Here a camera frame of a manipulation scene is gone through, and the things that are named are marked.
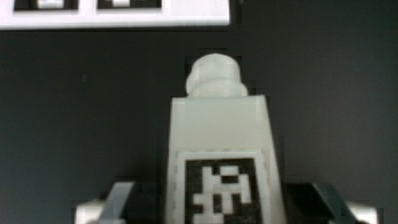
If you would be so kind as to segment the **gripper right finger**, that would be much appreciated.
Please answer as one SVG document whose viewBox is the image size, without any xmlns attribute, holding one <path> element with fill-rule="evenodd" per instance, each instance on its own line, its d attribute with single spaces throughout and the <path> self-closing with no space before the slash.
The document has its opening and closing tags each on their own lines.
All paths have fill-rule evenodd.
<svg viewBox="0 0 398 224">
<path fill-rule="evenodd" d="M 287 183 L 288 224 L 381 224 L 375 207 L 343 199 L 327 183 Z"/>
</svg>

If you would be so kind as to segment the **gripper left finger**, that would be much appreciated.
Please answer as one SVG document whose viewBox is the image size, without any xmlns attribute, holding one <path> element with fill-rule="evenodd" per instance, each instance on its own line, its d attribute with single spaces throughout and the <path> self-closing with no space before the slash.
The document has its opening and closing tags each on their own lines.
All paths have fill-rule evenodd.
<svg viewBox="0 0 398 224">
<path fill-rule="evenodd" d="M 107 194 L 77 205 L 73 224 L 162 224 L 159 184 L 116 182 Z"/>
</svg>

